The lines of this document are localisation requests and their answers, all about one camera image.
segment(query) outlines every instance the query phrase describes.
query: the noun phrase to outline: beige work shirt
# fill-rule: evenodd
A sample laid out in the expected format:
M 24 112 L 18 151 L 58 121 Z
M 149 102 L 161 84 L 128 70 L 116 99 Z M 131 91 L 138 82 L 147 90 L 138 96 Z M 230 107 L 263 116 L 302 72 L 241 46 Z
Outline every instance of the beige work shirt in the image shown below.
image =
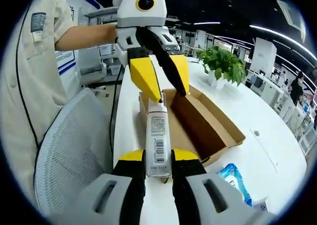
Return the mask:
M 37 207 L 33 185 L 37 148 L 19 94 L 15 69 L 21 23 L 22 19 L 12 33 L 2 61 L 0 130 L 9 166 L 26 197 Z M 66 0 L 34 0 L 23 25 L 18 50 L 18 72 L 23 98 L 38 142 L 67 103 L 57 69 L 54 44 L 72 26 L 70 7 Z

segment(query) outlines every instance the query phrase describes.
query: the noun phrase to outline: black ceiling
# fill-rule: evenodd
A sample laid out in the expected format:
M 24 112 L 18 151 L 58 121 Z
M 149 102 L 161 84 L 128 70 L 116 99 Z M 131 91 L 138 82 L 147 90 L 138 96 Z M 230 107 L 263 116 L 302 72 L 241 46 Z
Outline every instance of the black ceiling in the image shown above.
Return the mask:
M 96 0 L 104 7 L 112 6 L 112 0 Z M 197 29 L 205 30 L 213 35 L 226 36 L 234 39 L 240 39 L 249 43 L 253 39 L 260 37 L 272 41 L 273 39 L 289 46 L 304 58 L 306 58 L 313 66 L 317 65 L 316 61 L 304 50 L 288 40 L 274 35 L 272 33 L 259 31 L 249 27 L 250 24 L 265 27 L 276 32 L 282 33 L 294 39 L 298 43 L 309 49 L 314 55 L 316 42 L 316 14 L 310 12 L 312 3 L 315 0 L 284 0 L 298 7 L 301 11 L 308 32 L 305 42 L 300 37 L 300 32 L 289 26 L 284 18 L 282 11 L 276 0 L 165 0 L 167 6 L 167 14 L 177 16 L 180 21 L 177 24 L 188 22 L 207 22 L 219 21 L 221 24 L 213 25 L 187 25 L 183 24 L 182 29 L 195 31 Z M 312 70 L 312 66 L 307 63 L 301 56 L 290 51 L 288 48 L 275 43 L 277 54 L 295 64 L 307 74 Z M 290 64 L 276 58 L 277 63 L 284 63 L 294 69 Z

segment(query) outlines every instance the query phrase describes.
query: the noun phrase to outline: black cable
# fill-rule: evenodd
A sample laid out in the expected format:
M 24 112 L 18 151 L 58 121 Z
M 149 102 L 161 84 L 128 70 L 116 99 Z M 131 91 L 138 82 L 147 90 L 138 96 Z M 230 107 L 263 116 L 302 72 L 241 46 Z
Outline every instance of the black cable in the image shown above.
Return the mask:
M 114 112 L 115 95 L 116 95 L 117 85 L 118 85 L 118 81 L 119 81 L 119 77 L 121 75 L 122 69 L 123 69 L 123 65 L 121 65 L 121 67 L 120 67 L 119 74 L 117 76 L 117 79 L 116 79 L 115 85 L 114 85 L 114 96 L 113 96 L 113 101 L 112 101 L 112 109 L 111 109 L 111 116 L 110 116 L 110 123 L 109 123 L 109 140 L 110 140 L 110 149 L 111 149 L 111 153 L 112 153 L 112 158 L 113 158 L 113 145 L 112 145 L 112 140 L 111 140 L 111 124 L 112 124 L 112 118 L 113 118 L 113 112 Z
M 15 71 L 16 71 L 16 80 L 17 80 L 17 83 L 18 83 L 18 89 L 19 89 L 21 101 L 22 101 L 22 104 L 23 104 L 23 107 L 24 107 L 26 116 L 27 116 L 27 118 L 28 118 L 30 128 L 31 128 L 32 133 L 33 133 L 33 137 L 34 137 L 34 140 L 35 140 L 36 147 L 37 147 L 37 149 L 39 149 L 39 146 L 40 146 L 40 145 L 39 145 L 39 143 L 38 143 L 38 138 L 37 138 L 37 136 L 36 136 L 34 127 L 33 127 L 33 125 L 32 125 L 31 119 L 30 119 L 30 115 L 29 115 L 28 109 L 26 108 L 26 104 L 25 104 L 25 101 L 24 101 L 24 98 L 23 98 L 22 89 L 21 89 L 21 83 L 20 83 L 20 77 L 19 77 L 19 67 L 18 67 L 19 43 L 20 43 L 20 38 L 21 38 L 21 34 L 22 34 L 24 22 L 25 22 L 25 19 L 26 19 L 27 14 L 28 14 L 28 12 L 29 12 L 30 6 L 31 6 L 31 5 L 28 6 L 28 8 L 27 8 L 27 10 L 26 10 L 26 13 L 25 13 L 25 15 L 24 15 L 24 17 L 23 17 L 22 25 L 21 25 L 20 32 L 19 32 L 18 41 L 17 41 L 17 44 L 16 44 L 16 51 L 15 51 Z

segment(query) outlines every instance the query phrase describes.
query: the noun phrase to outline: potted plant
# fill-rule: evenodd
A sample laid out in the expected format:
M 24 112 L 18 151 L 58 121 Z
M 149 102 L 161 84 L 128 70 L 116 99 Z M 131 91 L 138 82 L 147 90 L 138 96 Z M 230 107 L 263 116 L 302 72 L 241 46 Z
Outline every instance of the potted plant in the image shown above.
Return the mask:
M 203 62 L 205 73 L 209 74 L 209 84 L 216 88 L 222 88 L 226 80 L 237 82 L 239 86 L 246 75 L 243 61 L 218 46 L 197 52 L 197 57 Z

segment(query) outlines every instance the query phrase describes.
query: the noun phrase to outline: white robot head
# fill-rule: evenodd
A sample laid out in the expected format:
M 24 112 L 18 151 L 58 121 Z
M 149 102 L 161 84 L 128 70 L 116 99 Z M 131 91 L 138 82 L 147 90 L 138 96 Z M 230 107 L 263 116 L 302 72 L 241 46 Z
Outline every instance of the white robot head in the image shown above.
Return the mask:
M 113 0 L 119 7 L 118 28 L 163 26 L 167 10 L 165 0 Z

